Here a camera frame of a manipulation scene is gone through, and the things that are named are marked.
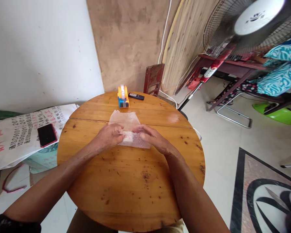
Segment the black sleeve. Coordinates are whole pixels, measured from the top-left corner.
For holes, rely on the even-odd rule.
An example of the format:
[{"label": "black sleeve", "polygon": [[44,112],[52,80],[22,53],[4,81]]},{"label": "black sleeve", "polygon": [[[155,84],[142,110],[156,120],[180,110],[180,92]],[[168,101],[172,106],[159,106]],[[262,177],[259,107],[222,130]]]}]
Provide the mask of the black sleeve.
[{"label": "black sleeve", "polygon": [[3,214],[0,215],[0,233],[40,233],[41,225],[39,223],[22,223],[9,219]]}]

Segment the car key fob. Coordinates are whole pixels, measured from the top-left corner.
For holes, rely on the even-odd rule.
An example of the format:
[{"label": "car key fob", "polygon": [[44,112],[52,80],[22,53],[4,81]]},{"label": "car key fob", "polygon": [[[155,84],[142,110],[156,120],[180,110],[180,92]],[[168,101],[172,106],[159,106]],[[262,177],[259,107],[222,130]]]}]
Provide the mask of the car key fob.
[{"label": "car key fob", "polygon": [[140,100],[144,100],[145,99],[145,97],[143,95],[137,95],[135,93],[129,93],[128,96],[132,97],[134,99],[140,99]]}]

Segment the fan pole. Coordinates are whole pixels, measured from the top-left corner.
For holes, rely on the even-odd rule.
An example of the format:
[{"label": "fan pole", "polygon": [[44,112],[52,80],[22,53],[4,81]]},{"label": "fan pole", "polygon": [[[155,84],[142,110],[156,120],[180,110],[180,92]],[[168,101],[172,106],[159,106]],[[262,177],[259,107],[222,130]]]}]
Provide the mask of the fan pole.
[{"label": "fan pole", "polygon": [[228,56],[231,54],[233,49],[235,48],[235,45],[227,45],[227,47],[222,51],[218,59],[216,59],[211,66],[207,69],[206,73],[201,77],[200,83],[196,86],[195,90],[192,94],[187,97],[187,99],[184,101],[184,103],[178,108],[178,111],[181,112],[181,109],[187,104],[187,102],[193,97],[194,93],[201,87],[201,85],[205,82],[207,82],[211,76],[215,73],[215,71],[223,64],[223,62],[228,58]]}]

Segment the white wall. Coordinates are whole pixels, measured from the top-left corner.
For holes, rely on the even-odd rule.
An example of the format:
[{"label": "white wall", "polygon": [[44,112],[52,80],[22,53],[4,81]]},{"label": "white wall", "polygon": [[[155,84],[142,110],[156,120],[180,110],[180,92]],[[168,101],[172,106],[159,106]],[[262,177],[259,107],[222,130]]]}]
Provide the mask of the white wall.
[{"label": "white wall", "polygon": [[103,93],[86,0],[0,0],[0,110]]}]

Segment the white power cord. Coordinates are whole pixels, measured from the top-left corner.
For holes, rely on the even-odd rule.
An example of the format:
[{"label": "white power cord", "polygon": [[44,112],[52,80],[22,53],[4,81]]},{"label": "white power cord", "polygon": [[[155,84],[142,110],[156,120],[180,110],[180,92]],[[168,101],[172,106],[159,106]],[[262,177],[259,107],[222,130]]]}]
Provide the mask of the white power cord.
[{"label": "white power cord", "polygon": [[174,98],[170,97],[169,95],[167,95],[167,96],[175,102],[175,104],[176,104],[176,109],[178,109],[177,102],[174,100]]},{"label": "white power cord", "polygon": [[[168,9],[168,13],[167,13],[167,18],[166,18],[166,23],[165,23],[165,28],[164,28],[163,38],[162,38],[161,52],[160,52],[160,54],[159,54],[158,61],[157,61],[158,64],[159,64],[159,62],[160,62],[160,60],[161,60],[161,55],[162,55],[162,52],[163,52],[164,37],[165,37],[165,32],[166,32],[166,27],[167,27],[168,17],[169,17],[170,8],[171,8],[171,2],[172,2],[172,0],[170,0],[170,2],[169,2],[169,9]],[[184,75],[188,72],[188,70],[190,69],[190,66],[191,66],[192,63],[196,60],[196,58],[194,58],[194,60],[191,62],[191,64],[189,65],[189,67],[188,67],[187,71],[184,73]],[[178,83],[177,83],[177,87],[176,87],[176,89],[175,89],[175,92],[176,92],[176,90],[177,90],[177,88],[178,88],[178,84],[179,84],[180,80],[184,77],[184,75],[179,79],[179,81],[178,81]],[[159,91],[160,91],[161,93],[163,93],[164,95],[168,96],[170,99],[172,99],[172,100],[175,102],[175,104],[176,104],[176,109],[178,109],[177,102],[174,100],[174,98],[172,98],[171,96],[167,95],[166,93],[164,93],[164,92],[161,91],[161,90],[159,90]]]},{"label": "white power cord", "polygon": [[[162,55],[162,52],[163,52],[164,37],[165,37],[167,22],[168,22],[168,18],[169,18],[169,13],[170,13],[170,8],[171,8],[171,2],[172,2],[172,0],[170,0],[170,2],[169,2],[169,9],[168,9],[168,13],[167,13],[167,18],[166,18],[166,23],[165,23],[165,29],[164,29],[163,38],[162,38],[161,52],[159,54],[158,61],[157,61],[158,64],[159,64],[159,62],[161,60],[161,55]],[[174,98],[170,97],[169,95],[167,95],[166,93],[162,92],[161,90],[159,90],[159,91],[161,93],[163,93],[164,95],[168,96],[170,99],[172,99],[175,102],[175,104],[176,104],[176,109],[178,109],[177,102],[174,100]]]},{"label": "white power cord", "polygon": [[[198,132],[198,130],[197,129],[195,129],[194,127],[193,127],[193,129],[196,131],[196,132]],[[200,141],[201,141],[201,139],[202,139],[202,137],[201,137],[201,134],[200,134],[200,132],[198,132],[198,134],[200,135]]]},{"label": "white power cord", "polygon": [[193,60],[193,61],[191,62],[191,64],[189,65],[187,71],[186,71],[186,72],[184,73],[184,75],[179,79],[179,81],[178,81],[178,83],[177,83],[177,86],[176,86],[176,89],[175,89],[175,92],[174,92],[174,97],[175,97],[176,90],[178,89],[178,85],[179,85],[180,80],[181,80],[181,79],[185,76],[185,74],[189,71],[189,69],[190,69],[192,63],[196,60],[196,58],[194,58],[194,60]]},{"label": "white power cord", "polygon": [[158,64],[159,64],[159,61],[161,60],[161,55],[162,55],[162,51],[163,51],[164,37],[165,37],[165,32],[166,32],[166,27],[167,27],[167,21],[168,21],[168,18],[169,18],[169,13],[170,13],[170,8],[171,8],[171,2],[172,2],[172,0],[170,0],[170,2],[169,2],[169,10],[168,10],[168,13],[167,13],[167,18],[166,18],[166,23],[165,23],[165,29],[164,29],[163,38],[162,38],[161,52],[159,54],[158,61],[157,61]]}]

